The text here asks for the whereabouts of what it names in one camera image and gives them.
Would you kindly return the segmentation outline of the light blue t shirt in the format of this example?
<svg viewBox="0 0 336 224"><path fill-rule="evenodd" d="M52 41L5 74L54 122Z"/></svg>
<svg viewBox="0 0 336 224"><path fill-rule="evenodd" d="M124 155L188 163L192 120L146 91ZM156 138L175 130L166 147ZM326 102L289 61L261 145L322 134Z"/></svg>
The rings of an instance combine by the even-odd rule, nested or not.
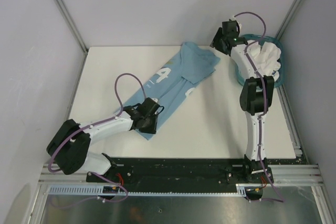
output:
<svg viewBox="0 0 336 224"><path fill-rule="evenodd" d="M158 117L157 129L173 115L188 95L214 71L220 58L209 49L185 42L180 50L125 102L123 107L156 98L164 111Z"/></svg>

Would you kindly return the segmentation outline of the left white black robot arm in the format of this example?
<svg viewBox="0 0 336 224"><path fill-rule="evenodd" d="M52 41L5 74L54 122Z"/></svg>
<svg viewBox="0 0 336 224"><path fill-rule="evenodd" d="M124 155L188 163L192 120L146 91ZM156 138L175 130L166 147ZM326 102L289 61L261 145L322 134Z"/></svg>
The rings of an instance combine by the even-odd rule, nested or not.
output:
<svg viewBox="0 0 336 224"><path fill-rule="evenodd" d="M90 146L122 132L155 134L163 111L164 106L146 98L142 103L121 107L117 114L101 121L80 124L66 120L46 148L49 172L71 175L85 171L98 174L105 182L112 181L116 175L112 159L105 153L90 152Z"/></svg>

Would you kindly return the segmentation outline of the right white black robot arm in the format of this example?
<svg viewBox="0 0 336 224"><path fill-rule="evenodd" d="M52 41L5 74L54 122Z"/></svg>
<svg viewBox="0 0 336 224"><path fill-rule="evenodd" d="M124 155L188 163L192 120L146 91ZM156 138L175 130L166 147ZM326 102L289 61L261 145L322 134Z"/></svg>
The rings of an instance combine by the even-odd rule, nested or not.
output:
<svg viewBox="0 0 336 224"><path fill-rule="evenodd" d="M222 22L211 43L212 48L234 60L240 75L245 79L239 97L240 107L247 120L247 148L242 176L245 181L254 183L266 172L265 121L272 104L275 81L257 67L248 52L249 46L251 43L240 36L238 22L232 19Z"/></svg>

